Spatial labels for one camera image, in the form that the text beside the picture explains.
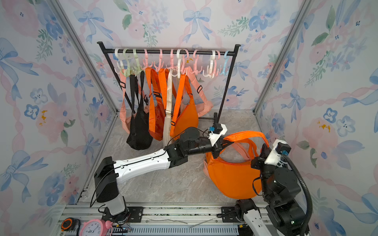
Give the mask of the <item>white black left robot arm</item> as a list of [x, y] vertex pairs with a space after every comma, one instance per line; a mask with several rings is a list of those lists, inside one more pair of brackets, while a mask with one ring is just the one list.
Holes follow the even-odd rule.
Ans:
[[226, 132], [224, 124], [214, 124], [207, 136], [202, 136], [198, 128], [189, 127], [154, 153], [126, 160], [104, 158], [94, 173], [95, 191], [91, 204], [105, 204], [112, 216], [125, 213], [127, 207], [119, 192], [120, 183], [149, 172], [180, 166], [188, 162], [191, 155], [209, 153], [218, 158], [233, 143], [224, 136]]

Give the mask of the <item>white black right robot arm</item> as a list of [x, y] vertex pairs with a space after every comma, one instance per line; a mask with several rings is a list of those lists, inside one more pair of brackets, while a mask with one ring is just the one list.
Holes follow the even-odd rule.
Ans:
[[251, 163], [259, 170], [261, 196], [273, 226], [284, 236], [308, 236], [313, 202], [298, 169], [289, 158], [291, 147], [276, 140], [273, 147], [262, 146], [261, 154]]

